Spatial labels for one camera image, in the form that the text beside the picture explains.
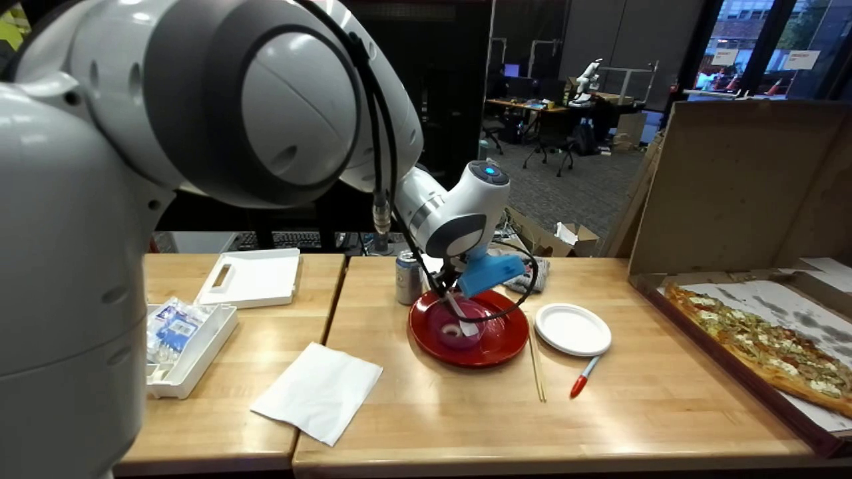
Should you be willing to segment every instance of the small white plate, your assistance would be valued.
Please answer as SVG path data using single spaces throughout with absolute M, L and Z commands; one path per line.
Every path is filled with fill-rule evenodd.
M 572 358 L 597 358 L 612 343 L 610 324 L 575 304 L 537 310 L 536 331 L 549 347 Z

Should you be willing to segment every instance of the white napkin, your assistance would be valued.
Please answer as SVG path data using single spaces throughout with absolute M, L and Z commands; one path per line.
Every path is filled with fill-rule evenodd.
M 374 362 L 310 343 L 250 409 L 335 445 L 378 375 L 382 367 Z

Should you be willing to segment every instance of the background table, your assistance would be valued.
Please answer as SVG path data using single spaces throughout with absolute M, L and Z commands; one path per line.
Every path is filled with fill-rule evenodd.
M 146 302 L 195 302 L 216 255 L 146 255 Z M 246 310 L 210 370 L 187 400 L 150 400 L 121 476 L 288 472 L 295 429 L 250 412 L 250 401 L 310 347 L 322 340 L 344 255 L 302 255 L 295 302 Z
M 614 259 L 556 259 L 543 295 L 597 312 L 614 343 L 579 400 L 585 360 L 537 338 L 508 364 L 461 370 L 408 340 L 395 260 L 352 259 L 330 348 L 383 367 L 335 447 L 299 437 L 295 476 L 809 469 L 813 449 L 625 283 Z

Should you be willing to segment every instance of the pizza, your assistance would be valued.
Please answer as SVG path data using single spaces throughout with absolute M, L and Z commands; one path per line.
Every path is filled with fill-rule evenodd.
M 664 286 L 664 295 L 778 392 L 852 419 L 852 367 L 806 335 L 678 286 Z

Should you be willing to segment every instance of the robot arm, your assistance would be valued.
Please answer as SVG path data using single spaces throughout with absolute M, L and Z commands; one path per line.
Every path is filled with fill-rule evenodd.
M 395 207 L 428 255 L 491 236 L 508 178 L 472 163 L 444 193 L 415 167 L 423 134 L 403 83 L 344 5 L 318 8 L 83 0 L 0 83 L 0 476 L 110 476 L 134 445 L 141 255 L 177 190 L 275 207 L 342 178 L 376 195 L 382 230 Z

